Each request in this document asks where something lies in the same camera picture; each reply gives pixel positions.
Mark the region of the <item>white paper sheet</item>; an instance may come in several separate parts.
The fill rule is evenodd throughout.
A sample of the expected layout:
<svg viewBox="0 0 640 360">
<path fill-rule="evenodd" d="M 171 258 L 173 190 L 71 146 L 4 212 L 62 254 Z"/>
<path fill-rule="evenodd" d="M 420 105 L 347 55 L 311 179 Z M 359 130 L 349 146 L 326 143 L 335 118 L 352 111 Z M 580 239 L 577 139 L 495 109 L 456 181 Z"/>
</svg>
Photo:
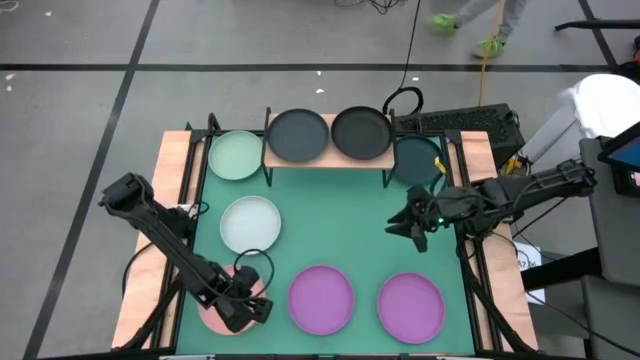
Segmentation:
<svg viewBox="0 0 640 360">
<path fill-rule="evenodd" d="M 542 257 L 537 247 L 518 242 L 515 242 L 515 246 L 517 262 L 521 272 L 542 264 Z M 542 305 L 545 301 L 545 291 L 543 289 L 527 290 L 526 298 L 531 304 Z"/>
</svg>

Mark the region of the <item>black tablet screen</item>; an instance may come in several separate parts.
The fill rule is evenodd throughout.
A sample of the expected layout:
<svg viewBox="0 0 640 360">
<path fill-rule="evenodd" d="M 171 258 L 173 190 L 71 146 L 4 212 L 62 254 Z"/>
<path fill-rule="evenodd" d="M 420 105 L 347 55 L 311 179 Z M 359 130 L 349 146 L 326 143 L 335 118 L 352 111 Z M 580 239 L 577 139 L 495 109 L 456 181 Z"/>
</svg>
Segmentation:
<svg viewBox="0 0 640 360">
<path fill-rule="evenodd" d="M 610 166 L 616 192 L 640 198 L 640 121 L 616 137 L 598 140 L 602 148 L 598 160 Z"/>
</svg>

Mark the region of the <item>green table mat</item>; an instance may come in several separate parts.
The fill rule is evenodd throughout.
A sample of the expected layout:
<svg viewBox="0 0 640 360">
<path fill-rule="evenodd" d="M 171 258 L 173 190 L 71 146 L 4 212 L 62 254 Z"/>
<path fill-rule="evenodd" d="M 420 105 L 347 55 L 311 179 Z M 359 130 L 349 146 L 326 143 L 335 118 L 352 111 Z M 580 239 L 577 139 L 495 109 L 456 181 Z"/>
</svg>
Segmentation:
<svg viewBox="0 0 640 360">
<path fill-rule="evenodd" d="M 219 227 L 226 208 L 245 196 L 264 197 L 281 214 L 281 232 L 266 255 L 240 259 L 272 281 L 266 291 L 274 303 L 270 317 L 242 334 L 219 335 L 204 324 L 197 303 L 187 297 L 177 354 L 473 353 L 453 230 L 443 228 L 430 235 L 425 253 L 419 253 L 411 240 L 385 231 L 387 219 L 406 203 L 404 185 L 392 182 L 383 186 L 380 172 L 362 169 L 277 169 L 271 183 L 261 172 L 241 181 L 226 181 L 208 171 L 202 199 L 210 209 L 198 221 L 195 253 L 221 265 L 238 261 L 236 253 L 224 245 Z M 328 336 L 304 332 L 291 320 L 287 309 L 291 281 L 316 264 L 340 269 L 355 291 L 351 320 Z M 426 343 L 402 343 L 379 321 L 379 289 L 400 272 L 429 278 L 444 299 L 442 329 Z"/>
</svg>

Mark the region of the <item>white cloth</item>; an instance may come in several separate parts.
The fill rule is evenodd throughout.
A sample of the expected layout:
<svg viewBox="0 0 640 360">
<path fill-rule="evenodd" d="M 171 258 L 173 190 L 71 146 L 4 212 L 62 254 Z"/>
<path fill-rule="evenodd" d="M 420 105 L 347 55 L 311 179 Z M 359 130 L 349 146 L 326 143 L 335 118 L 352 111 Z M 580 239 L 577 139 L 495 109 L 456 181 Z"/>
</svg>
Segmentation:
<svg viewBox="0 0 640 360">
<path fill-rule="evenodd" d="M 620 75 L 589 75 L 563 90 L 559 100 L 588 138 L 613 138 L 640 122 L 640 85 Z"/>
</svg>

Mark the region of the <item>pink plate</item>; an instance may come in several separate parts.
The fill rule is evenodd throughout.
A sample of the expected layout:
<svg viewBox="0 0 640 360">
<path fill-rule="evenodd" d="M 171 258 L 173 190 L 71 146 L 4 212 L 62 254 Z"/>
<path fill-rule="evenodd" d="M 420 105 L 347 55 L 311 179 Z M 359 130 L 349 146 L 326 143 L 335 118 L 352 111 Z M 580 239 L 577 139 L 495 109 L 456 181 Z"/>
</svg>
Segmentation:
<svg viewBox="0 0 640 360">
<path fill-rule="evenodd" d="M 235 274 L 235 270 L 233 265 L 225 265 L 223 269 L 230 275 L 233 276 Z M 251 287 L 251 295 L 256 295 L 260 290 L 265 288 L 265 284 L 263 279 L 259 277 L 258 281 Z M 243 332 L 246 332 L 254 325 L 257 324 L 256 321 L 250 321 L 246 326 L 243 327 L 239 332 L 232 332 L 227 328 L 224 321 L 216 311 L 216 309 L 212 306 L 208 309 L 204 309 L 202 306 L 198 305 L 198 312 L 202 322 L 213 332 L 223 335 L 223 336 L 236 336 L 240 335 Z"/>
</svg>

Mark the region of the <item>black stand beam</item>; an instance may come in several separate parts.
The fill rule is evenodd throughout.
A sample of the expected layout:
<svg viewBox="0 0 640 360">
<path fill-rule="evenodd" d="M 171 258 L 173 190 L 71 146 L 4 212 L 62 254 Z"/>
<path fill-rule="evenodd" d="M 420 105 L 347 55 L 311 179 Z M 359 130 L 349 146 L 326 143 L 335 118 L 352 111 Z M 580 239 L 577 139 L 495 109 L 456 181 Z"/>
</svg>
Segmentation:
<svg viewBox="0 0 640 360">
<path fill-rule="evenodd" d="M 526 291 L 579 280 L 587 275 L 602 275 L 600 254 L 597 247 L 521 272 Z"/>
</svg>

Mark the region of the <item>grey cabinet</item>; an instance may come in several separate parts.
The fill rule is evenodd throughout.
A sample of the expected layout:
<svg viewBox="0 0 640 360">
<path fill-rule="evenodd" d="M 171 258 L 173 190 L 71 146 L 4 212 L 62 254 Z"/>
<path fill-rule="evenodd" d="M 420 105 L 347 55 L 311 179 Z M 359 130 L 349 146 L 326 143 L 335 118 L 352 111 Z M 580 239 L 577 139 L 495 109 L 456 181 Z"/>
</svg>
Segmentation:
<svg viewBox="0 0 640 360">
<path fill-rule="evenodd" d="M 598 360 L 640 360 L 640 199 L 615 191 L 599 141 L 579 147 L 597 180 L 590 207 L 601 274 L 581 280 L 592 352 Z"/>
</svg>

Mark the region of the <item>white plate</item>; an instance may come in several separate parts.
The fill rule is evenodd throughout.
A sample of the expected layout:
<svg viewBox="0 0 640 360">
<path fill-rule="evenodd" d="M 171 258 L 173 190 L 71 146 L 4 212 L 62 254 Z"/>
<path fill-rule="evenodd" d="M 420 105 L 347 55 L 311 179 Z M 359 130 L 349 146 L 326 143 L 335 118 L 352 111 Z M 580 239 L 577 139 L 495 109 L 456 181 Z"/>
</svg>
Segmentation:
<svg viewBox="0 0 640 360">
<path fill-rule="evenodd" d="M 220 235 L 237 254 L 250 249 L 266 251 L 278 239 L 281 226 L 280 212 L 271 201 L 246 196 L 226 208 L 220 220 Z"/>
</svg>

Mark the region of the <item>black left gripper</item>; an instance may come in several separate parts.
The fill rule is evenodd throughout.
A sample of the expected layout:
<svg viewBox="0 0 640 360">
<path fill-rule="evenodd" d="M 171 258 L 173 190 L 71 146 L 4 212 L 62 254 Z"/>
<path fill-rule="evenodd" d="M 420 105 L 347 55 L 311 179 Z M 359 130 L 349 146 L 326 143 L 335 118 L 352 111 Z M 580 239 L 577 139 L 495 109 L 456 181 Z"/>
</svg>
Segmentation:
<svg viewBox="0 0 640 360">
<path fill-rule="evenodd" d="M 232 333 L 239 333 L 253 320 L 265 323 L 274 303 L 267 298 L 252 299 L 252 287 L 258 282 L 259 275 L 252 267 L 222 267 L 220 283 L 216 290 L 219 296 L 215 308 L 224 316 L 224 323 Z"/>
</svg>

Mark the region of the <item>purple plate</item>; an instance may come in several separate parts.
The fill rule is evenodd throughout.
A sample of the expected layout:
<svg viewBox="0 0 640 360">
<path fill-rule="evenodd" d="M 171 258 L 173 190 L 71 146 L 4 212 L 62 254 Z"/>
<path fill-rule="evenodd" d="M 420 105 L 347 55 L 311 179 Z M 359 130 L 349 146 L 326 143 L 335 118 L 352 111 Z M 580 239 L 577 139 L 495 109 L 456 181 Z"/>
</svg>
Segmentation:
<svg viewBox="0 0 640 360">
<path fill-rule="evenodd" d="M 331 335 L 351 319 L 355 294 L 348 277 L 329 265 L 313 265 L 296 275 L 288 290 L 288 311 L 304 332 Z"/>
<path fill-rule="evenodd" d="M 404 272 L 387 279 L 377 297 L 384 329 L 406 344 L 423 344 L 441 331 L 446 308 L 438 287 L 426 276 Z"/>
</svg>

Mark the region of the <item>black plate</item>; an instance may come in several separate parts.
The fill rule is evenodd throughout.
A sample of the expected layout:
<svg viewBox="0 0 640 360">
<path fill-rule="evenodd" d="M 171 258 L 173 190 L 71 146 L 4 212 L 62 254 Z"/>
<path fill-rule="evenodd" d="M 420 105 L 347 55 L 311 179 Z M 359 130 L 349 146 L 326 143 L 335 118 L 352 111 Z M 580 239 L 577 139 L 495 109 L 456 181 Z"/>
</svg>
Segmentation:
<svg viewBox="0 0 640 360">
<path fill-rule="evenodd" d="M 389 119 L 366 106 L 343 110 L 331 125 L 336 148 L 356 160 L 371 160 L 385 153 L 392 142 L 391 132 Z"/>
</svg>

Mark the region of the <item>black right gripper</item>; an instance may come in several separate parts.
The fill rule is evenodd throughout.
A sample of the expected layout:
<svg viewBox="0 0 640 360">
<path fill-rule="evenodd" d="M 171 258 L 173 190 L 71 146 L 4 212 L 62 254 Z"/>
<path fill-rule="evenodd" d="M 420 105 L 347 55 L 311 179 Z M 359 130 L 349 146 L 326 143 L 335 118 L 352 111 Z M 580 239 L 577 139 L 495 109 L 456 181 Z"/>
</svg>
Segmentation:
<svg viewBox="0 0 640 360">
<path fill-rule="evenodd" d="M 387 220 L 385 232 L 398 236 L 412 236 L 419 253 L 428 250 L 425 232 L 435 232 L 439 227 L 453 223 L 450 213 L 453 199 L 445 194 L 431 195 L 422 187 L 411 187 L 407 191 L 409 212 L 399 212 Z"/>
</svg>

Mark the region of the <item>light green plate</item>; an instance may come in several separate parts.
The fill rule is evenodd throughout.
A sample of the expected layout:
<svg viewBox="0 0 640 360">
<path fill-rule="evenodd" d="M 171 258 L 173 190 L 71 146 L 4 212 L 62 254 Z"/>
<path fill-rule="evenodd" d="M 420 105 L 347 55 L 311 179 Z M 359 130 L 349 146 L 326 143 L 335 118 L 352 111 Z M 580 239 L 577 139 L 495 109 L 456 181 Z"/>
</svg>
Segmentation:
<svg viewBox="0 0 640 360">
<path fill-rule="evenodd" d="M 209 168 L 224 180 L 245 179 L 261 166 L 262 145 L 257 135 L 244 130 L 221 135 L 209 149 Z"/>
</svg>

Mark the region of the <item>person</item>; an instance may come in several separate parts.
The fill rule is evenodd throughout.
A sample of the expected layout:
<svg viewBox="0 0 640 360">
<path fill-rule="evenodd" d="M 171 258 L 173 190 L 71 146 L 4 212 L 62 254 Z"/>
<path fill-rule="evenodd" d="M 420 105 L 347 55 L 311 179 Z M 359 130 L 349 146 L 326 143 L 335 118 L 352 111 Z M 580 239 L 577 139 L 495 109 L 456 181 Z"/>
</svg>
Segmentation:
<svg viewBox="0 0 640 360">
<path fill-rule="evenodd" d="M 464 25 L 475 20 L 496 3 L 502 3 L 501 23 L 497 33 L 490 39 L 479 42 L 472 52 L 476 58 L 491 59 L 499 56 L 506 47 L 509 37 L 518 24 L 528 0 L 470 0 L 455 14 L 435 14 L 430 18 L 432 26 L 441 32 L 455 33 Z"/>
</svg>

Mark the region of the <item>black stand leg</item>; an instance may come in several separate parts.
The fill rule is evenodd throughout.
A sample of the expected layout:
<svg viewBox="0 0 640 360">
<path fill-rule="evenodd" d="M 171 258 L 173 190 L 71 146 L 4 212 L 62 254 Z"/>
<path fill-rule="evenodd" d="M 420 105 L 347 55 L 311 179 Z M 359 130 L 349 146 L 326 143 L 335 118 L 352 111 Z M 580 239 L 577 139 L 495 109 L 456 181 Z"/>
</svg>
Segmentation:
<svg viewBox="0 0 640 360">
<path fill-rule="evenodd" d="M 568 28 L 576 29 L 624 29 L 624 30 L 640 30 L 640 19 L 623 19 L 623 20 L 581 20 L 566 22 L 554 27 L 555 31 L 561 31 Z"/>
</svg>

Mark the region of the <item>dark grey plate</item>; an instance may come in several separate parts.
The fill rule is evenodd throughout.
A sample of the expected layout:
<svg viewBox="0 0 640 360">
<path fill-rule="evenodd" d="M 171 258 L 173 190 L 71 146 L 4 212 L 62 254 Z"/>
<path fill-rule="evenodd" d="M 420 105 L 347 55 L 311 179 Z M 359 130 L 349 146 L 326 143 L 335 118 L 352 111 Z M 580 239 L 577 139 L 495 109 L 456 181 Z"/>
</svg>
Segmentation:
<svg viewBox="0 0 640 360">
<path fill-rule="evenodd" d="M 291 109 L 278 114 L 269 123 L 267 140 L 279 158 L 305 163 L 324 152 L 329 142 L 329 127 L 316 112 Z"/>
</svg>

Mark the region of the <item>dark blue-green plate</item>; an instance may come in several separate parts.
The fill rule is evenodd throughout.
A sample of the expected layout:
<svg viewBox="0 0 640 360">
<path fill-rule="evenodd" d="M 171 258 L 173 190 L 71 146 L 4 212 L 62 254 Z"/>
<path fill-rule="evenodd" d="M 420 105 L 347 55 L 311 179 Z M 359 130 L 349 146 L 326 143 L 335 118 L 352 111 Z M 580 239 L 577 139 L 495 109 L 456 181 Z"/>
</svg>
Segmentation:
<svg viewBox="0 0 640 360">
<path fill-rule="evenodd" d="M 434 158 L 442 162 L 443 154 L 434 141 L 427 137 L 411 135 L 397 141 L 395 175 L 411 186 L 435 186 L 444 176 L 434 166 Z"/>
</svg>

